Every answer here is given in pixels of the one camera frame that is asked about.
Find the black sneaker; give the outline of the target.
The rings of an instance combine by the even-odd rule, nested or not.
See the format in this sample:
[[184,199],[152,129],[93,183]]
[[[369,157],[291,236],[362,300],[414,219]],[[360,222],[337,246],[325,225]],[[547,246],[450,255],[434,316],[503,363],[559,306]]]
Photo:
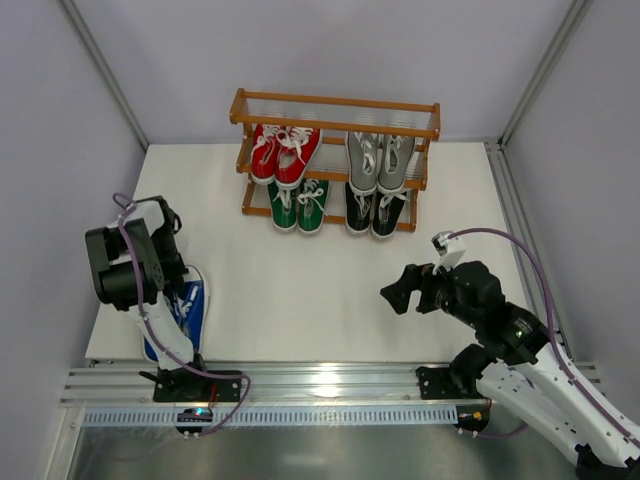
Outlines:
[[391,238],[397,229],[400,214],[409,200],[407,190],[392,194],[377,192],[371,233],[378,240]]
[[345,225],[350,234],[363,235],[368,232],[371,225],[373,199],[373,194],[357,194],[349,184],[345,185]]

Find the green sneaker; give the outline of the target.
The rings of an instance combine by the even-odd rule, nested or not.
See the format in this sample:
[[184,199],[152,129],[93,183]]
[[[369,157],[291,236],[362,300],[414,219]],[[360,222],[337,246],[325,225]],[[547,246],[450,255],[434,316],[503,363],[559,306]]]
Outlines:
[[272,182],[267,186],[267,192],[274,227],[284,233],[292,231],[297,222],[296,191],[281,188]]
[[305,179],[299,189],[297,226],[305,235],[317,234],[325,220],[325,206],[329,197],[327,180]]

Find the grey sneaker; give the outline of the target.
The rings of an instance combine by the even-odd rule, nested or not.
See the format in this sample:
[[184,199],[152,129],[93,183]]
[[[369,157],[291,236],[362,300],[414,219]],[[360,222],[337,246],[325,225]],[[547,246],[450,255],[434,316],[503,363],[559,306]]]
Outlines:
[[378,190],[383,194],[391,195],[402,190],[415,146],[415,137],[384,136],[382,140],[381,167],[377,181]]
[[357,195],[370,195],[376,189],[379,136],[368,132],[348,132],[346,153],[349,185]]

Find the red sneaker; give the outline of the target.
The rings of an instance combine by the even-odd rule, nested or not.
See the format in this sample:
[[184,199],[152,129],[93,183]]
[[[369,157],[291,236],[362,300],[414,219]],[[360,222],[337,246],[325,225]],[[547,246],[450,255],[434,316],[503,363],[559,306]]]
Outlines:
[[322,143],[322,130],[285,127],[276,134],[279,145],[275,180],[279,188],[297,188]]
[[268,185],[275,179],[280,130],[279,125],[270,124],[259,124],[255,128],[250,157],[251,177],[256,184]]

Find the blue sneaker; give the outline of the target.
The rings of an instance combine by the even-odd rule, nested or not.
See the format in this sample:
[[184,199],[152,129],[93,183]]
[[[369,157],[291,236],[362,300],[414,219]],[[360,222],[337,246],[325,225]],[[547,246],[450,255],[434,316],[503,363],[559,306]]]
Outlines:
[[202,351],[208,314],[210,291],[202,271],[187,264],[184,285],[170,297],[172,315],[181,331],[190,339],[194,350]]
[[153,349],[153,344],[149,342],[149,340],[145,337],[142,336],[142,355],[143,358],[150,363],[153,363],[155,365],[158,364],[158,358],[157,355]]

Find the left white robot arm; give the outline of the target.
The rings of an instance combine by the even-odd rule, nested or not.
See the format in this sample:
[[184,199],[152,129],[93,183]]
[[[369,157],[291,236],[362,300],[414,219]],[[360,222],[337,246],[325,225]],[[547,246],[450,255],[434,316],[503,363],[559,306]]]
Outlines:
[[201,401],[212,385],[200,354],[209,294],[179,253],[181,219],[161,196],[120,207],[116,221],[84,236],[97,297],[143,335],[143,354],[157,367],[141,374],[154,383],[153,400]]

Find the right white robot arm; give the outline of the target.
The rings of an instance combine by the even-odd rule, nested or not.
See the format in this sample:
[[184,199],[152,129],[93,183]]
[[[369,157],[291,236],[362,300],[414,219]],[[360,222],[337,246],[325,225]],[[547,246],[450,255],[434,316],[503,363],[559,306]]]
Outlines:
[[475,332],[475,343],[449,363],[447,386],[506,407],[560,450],[580,479],[638,478],[638,425],[558,350],[535,315],[507,301],[483,263],[409,264],[380,291],[397,314],[407,312],[413,293],[417,312],[442,311]]

